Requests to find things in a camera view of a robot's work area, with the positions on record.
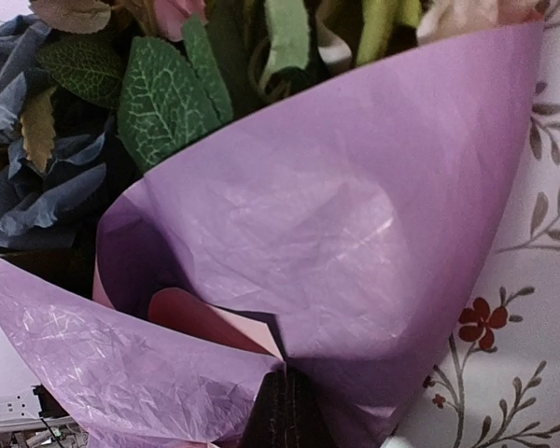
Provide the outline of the pink wrapping paper sheet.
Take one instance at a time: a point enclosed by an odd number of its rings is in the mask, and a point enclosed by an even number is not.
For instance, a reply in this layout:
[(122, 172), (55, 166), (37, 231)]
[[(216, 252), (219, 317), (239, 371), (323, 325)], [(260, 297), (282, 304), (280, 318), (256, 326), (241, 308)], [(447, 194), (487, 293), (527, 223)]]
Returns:
[(0, 327), (99, 447), (235, 440), (283, 364), (340, 446), (379, 446), (489, 253), (541, 36), (444, 39), (214, 133), (104, 214), (93, 301), (0, 259)]

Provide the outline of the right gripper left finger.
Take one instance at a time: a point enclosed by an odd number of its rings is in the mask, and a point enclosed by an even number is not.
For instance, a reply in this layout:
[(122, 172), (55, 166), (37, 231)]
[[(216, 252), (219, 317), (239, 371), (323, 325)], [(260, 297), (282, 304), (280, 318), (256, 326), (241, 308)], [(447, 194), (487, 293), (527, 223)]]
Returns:
[(265, 375), (249, 417), (250, 447), (284, 447), (286, 432), (286, 376)]

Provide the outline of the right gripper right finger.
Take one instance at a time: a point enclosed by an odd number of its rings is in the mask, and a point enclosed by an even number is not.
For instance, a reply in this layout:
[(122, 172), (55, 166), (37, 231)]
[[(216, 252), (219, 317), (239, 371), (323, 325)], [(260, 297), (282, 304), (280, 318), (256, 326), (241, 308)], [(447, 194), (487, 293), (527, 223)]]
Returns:
[(319, 410), (314, 386), (306, 375), (292, 368), (287, 370), (285, 446), (331, 446), (331, 436)]

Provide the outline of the blue hydrangea stem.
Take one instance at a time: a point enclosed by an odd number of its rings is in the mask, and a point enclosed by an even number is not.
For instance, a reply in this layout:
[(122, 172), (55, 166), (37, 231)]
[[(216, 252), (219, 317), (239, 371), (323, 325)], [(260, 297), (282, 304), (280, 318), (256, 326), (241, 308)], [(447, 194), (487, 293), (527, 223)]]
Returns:
[(33, 15), (0, 25), (0, 251), (69, 247), (103, 205), (110, 114), (39, 66), (49, 35)]

